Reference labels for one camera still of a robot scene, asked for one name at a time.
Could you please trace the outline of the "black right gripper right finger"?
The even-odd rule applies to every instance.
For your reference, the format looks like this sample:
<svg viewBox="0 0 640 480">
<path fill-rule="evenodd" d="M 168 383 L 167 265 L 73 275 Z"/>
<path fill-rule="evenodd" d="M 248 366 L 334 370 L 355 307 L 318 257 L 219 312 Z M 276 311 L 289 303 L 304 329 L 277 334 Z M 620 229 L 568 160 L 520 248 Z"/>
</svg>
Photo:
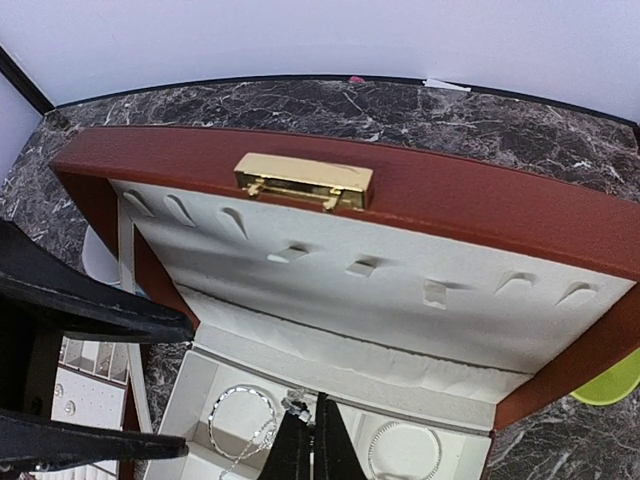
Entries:
<svg viewBox="0 0 640 480">
<path fill-rule="evenodd" d="M 318 395 L 315 411 L 314 478 L 366 480 L 337 403 Z"/>
</svg>

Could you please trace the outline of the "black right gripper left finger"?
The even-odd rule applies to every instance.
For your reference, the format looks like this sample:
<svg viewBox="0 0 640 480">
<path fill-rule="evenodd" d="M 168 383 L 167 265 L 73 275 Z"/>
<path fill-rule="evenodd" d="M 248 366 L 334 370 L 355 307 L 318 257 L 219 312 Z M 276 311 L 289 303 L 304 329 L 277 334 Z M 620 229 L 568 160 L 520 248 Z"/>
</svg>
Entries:
<svg viewBox="0 0 640 480">
<path fill-rule="evenodd" d="M 310 479 L 311 430 L 297 416 L 286 413 L 262 469 L 262 480 Z"/>
</svg>

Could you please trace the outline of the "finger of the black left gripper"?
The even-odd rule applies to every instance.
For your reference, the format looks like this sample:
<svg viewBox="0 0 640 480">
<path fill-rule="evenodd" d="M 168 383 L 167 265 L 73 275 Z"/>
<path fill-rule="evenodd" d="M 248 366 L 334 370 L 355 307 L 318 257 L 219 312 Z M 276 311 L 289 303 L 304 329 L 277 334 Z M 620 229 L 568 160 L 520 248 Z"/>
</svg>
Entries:
<svg viewBox="0 0 640 480">
<path fill-rule="evenodd" d="M 1 411 L 1 471 L 58 471 L 102 461 L 164 460 L 189 453 L 179 436 L 120 431 Z"/>
<path fill-rule="evenodd" d="M 70 338 L 157 344 L 191 341 L 188 316 L 100 283 L 1 222 L 1 298 Z"/>
</svg>

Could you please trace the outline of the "brown jewelry tray insert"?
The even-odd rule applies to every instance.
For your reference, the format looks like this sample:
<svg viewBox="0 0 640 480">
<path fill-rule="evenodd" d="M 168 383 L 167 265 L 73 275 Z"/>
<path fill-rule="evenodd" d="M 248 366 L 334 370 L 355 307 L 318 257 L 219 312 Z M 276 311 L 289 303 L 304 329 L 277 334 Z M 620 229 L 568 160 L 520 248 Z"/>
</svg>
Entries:
<svg viewBox="0 0 640 480">
<path fill-rule="evenodd" d="M 138 431 L 129 381 L 128 346 L 63 338 L 51 419 L 109 430 Z"/>
</svg>

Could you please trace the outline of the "brown jewelry box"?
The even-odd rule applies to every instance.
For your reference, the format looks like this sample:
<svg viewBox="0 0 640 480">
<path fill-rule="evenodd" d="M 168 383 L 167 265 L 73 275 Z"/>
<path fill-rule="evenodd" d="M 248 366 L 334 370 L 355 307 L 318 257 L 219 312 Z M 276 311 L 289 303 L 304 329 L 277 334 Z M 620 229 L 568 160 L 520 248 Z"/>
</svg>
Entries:
<svg viewBox="0 0 640 480">
<path fill-rule="evenodd" d="M 496 433 L 639 346 L 639 207 L 426 151 L 92 128 L 52 162 L 121 284 L 195 324 L 149 479 L 262 479 L 340 410 L 367 479 L 482 479 Z"/>
</svg>

